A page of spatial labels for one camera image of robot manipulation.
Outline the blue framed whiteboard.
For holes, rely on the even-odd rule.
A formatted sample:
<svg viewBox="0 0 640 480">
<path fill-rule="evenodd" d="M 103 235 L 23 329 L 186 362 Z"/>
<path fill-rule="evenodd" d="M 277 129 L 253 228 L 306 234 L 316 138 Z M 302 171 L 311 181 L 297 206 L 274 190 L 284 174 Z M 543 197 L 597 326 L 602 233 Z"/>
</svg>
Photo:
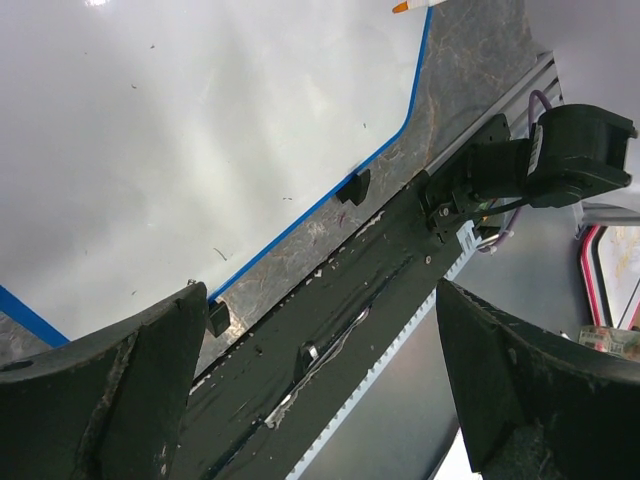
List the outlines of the blue framed whiteboard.
<svg viewBox="0 0 640 480">
<path fill-rule="evenodd" d="M 5 1 L 1 310 L 60 346 L 221 295 L 408 123 L 433 13 Z"/>
</svg>

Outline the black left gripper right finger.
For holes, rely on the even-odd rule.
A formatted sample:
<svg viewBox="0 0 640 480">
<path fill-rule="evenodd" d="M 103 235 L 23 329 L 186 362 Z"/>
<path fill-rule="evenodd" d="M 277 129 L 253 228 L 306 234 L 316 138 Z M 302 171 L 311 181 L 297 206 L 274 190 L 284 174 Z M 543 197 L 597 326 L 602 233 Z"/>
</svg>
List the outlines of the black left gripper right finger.
<svg viewBox="0 0 640 480">
<path fill-rule="evenodd" d="M 473 472 L 638 478 L 638 363 L 566 340 L 445 279 L 436 311 Z"/>
</svg>

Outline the white marker with yellow cap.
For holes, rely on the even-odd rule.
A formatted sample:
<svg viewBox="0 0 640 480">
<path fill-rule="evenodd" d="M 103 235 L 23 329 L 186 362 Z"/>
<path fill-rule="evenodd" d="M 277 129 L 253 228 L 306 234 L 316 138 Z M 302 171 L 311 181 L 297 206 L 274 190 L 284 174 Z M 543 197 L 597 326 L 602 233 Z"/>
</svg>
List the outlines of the white marker with yellow cap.
<svg viewBox="0 0 640 480">
<path fill-rule="evenodd" d="M 421 8 L 432 8 L 446 0 L 402 0 L 392 8 L 394 14 L 404 13 L 410 10 L 416 10 Z"/>
</svg>

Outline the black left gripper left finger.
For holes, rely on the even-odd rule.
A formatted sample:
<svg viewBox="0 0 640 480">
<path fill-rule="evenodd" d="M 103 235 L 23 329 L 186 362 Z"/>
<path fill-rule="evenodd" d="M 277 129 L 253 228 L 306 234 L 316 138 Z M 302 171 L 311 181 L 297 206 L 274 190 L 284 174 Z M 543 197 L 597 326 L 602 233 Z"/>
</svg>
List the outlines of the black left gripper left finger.
<svg viewBox="0 0 640 480">
<path fill-rule="evenodd" d="M 192 283 L 1 368 L 4 479 L 166 479 L 208 319 Z"/>
</svg>

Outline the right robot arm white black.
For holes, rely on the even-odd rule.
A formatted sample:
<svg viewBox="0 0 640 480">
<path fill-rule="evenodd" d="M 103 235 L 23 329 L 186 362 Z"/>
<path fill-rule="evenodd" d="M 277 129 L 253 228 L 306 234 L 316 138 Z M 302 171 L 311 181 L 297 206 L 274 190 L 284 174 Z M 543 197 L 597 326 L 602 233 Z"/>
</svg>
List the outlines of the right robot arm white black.
<svg viewBox="0 0 640 480">
<path fill-rule="evenodd" d="M 552 108 L 514 139 L 504 115 L 484 138 L 469 140 L 428 181 L 421 198 L 426 225 L 443 244 L 468 221 L 529 205 L 561 208 L 630 185 L 632 120 L 591 105 Z"/>
</svg>

